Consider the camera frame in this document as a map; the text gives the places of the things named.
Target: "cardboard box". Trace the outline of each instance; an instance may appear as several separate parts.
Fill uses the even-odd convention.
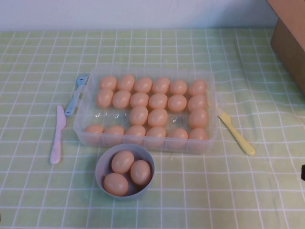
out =
[[[279,17],[271,46],[305,94],[305,0],[268,0]]]

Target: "egg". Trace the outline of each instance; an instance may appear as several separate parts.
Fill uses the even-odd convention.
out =
[[[118,81],[118,89],[130,92],[133,89],[134,77],[130,74],[124,75]]]
[[[134,83],[134,90],[135,92],[148,93],[151,90],[152,85],[153,81],[151,78],[143,77]]]
[[[124,134],[124,128],[120,125],[114,125],[109,127],[104,131],[104,134],[109,134],[103,136],[104,143],[107,146],[116,146],[122,142],[122,137]]]
[[[87,126],[84,131],[101,134],[104,131],[104,127],[100,124],[92,124],[92,125]]]
[[[164,109],[167,104],[167,96],[162,93],[153,94],[148,102],[151,109]]]
[[[147,121],[148,110],[145,106],[137,106],[130,111],[129,121],[132,125],[143,125]]]
[[[106,192],[114,196],[123,197],[128,192],[128,181],[121,174],[110,173],[105,177],[103,187]]]
[[[183,80],[176,80],[171,83],[170,92],[172,94],[181,94],[184,95],[187,91],[187,84]]]
[[[186,144],[186,140],[187,140],[188,135],[187,135],[186,130],[184,130],[182,128],[176,128],[176,129],[172,130],[171,132],[169,132],[167,137],[179,138],[179,139],[176,139],[174,141],[170,140],[167,143],[167,145],[170,148],[178,149],[178,148],[184,147],[184,145]]]
[[[146,136],[158,138],[158,139],[147,139],[146,140],[147,146],[159,147],[164,142],[164,138],[166,137],[166,130],[161,126],[155,126],[147,131]]]
[[[154,126],[164,126],[167,122],[168,114],[164,109],[155,109],[151,111],[148,115],[148,125]]]
[[[149,100],[149,96],[146,93],[143,92],[137,92],[132,95],[130,98],[130,105],[132,107],[136,106],[147,106]]]
[[[104,127],[100,124],[92,124],[84,129],[84,132],[94,133],[95,135],[84,135],[84,141],[90,146],[99,146],[102,143],[102,136]]]
[[[134,162],[133,153],[123,150],[117,153],[111,162],[111,168],[115,173],[127,173]]]
[[[196,80],[189,86],[190,96],[205,94],[206,90],[207,90],[207,86],[204,80]]]
[[[124,109],[129,105],[131,94],[128,91],[118,91],[112,98],[112,104],[115,108]]]
[[[142,125],[133,125],[128,128],[125,132],[125,135],[132,135],[137,137],[143,137],[146,134],[146,130]],[[127,143],[138,144],[140,145],[143,142],[143,139],[127,138]]]
[[[157,79],[155,82],[152,84],[152,91],[153,93],[162,93],[166,94],[168,92],[168,89],[170,87],[171,81],[168,78],[160,78]]]
[[[206,110],[200,108],[192,111],[189,116],[189,125],[191,128],[205,128],[208,124],[209,116]]]
[[[186,98],[181,94],[175,94],[168,99],[167,106],[173,112],[183,111],[186,107]]]
[[[107,75],[104,78],[101,79],[99,83],[100,89],[108,88],[112,91],[115,90],[117,85],[117,79],[113,75]]]
[[[151,168],[144,160],[135,161],[130,170],[130,176],[137,185],[147,185],[151,181]]]
[[[196,140],[209,140],[209,136],[205,129],[203,128],[195,128],[189,134],[189,139]]]
[[[209,140],[209,136],[205,129],[195,128],[189,134],[189,139],[197,141],[189,141],[189,149],[193,151],[205,152],[208,143],[205,140]]]
[[[109,88],[99,90],[96,95],[95,102],[98,107],[106,108],[112,104],[113,91]]]
[[[208,101],[206,99],[206,96],[203,94],[194,95],[192,98],[190,98],[187,104],[187,108],[190,112],[198,108],[206,109],[207,106]]]

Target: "table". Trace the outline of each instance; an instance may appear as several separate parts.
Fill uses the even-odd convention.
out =
[[[273,28],[0,33],[1,228],[302,229],[305,100],[272,52]],[[210,155],[152,152],[145,196],[117,202],[94,181],[105,149],[79,144],[73,117],[51,166],[56,106],[97,64],[213,71],[219,101],[256,148],[219,121]]]

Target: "green checkered tablecloth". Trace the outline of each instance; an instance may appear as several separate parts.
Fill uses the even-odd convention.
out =
[[[273,29],[0,33],[0,228],[303,229],[305,100],[272,52]],[[139,200],[117,202],[94,181],[105,149],[79,144],[73,117],[63,160],[49,164],[56,106],[97,64],[213,71],[241,151],[219,121],[210,155],[152,152]]]

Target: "egg tray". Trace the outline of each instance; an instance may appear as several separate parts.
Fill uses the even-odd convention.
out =
[[[167,77],[171,82],[180,79],[184,80],[188,86],[197,79],[205,80],[207,84],[206,97],[209,103],[209,106],[206,109],[209,115],[209,122],[205,129],[209,135],[209,140],[178,139],[166,137],[160,146],[156,146],[160,142],[160,139],[157,137],[138,137],[131,135],[118,136],[105,133],[94,134],[84,132],[84,129],[92,124],[100,124],[105,129],[114,125],[121,125],[125,130],[127,130],[131,126],[129,122],[129,113],[131,108],[99,108],[95,101],[96,95],[99,91],[99,82],[103,77],[107,75],[113,75],[117,78],[117,80],[119,80],[125,74],[133,75],[135,80],[142,77],[149,77],[153,82],[161,77]],[[186,94],[185,97],[187,101],[189,101],[189,95]],[[217,135],[215,81],[214,75],[209,71],[188,71],[169,68],[98,66],[91,71],[90,77],[82,91],[82,96],[77,106],[78,110],[75,116],[73,128],[81,143],[88,146],[110,147],[113,146],[112,142],[115,140],[115,142],[119,142],[116,145],[122,143],[133,143],[142,146],[147,150],[169,151],[188,154],[208,154],[211,151]],[[188,133],[190,132],[190,128],[188,126],[188,117],[190,113],[187,110],[180,113],[173,113],[169,110],[167,111],[168,120],[164,126],[167,133],[176,128],[183,128]],[[99,141],[88,141],[88,139],[92,138],[98,138]]]

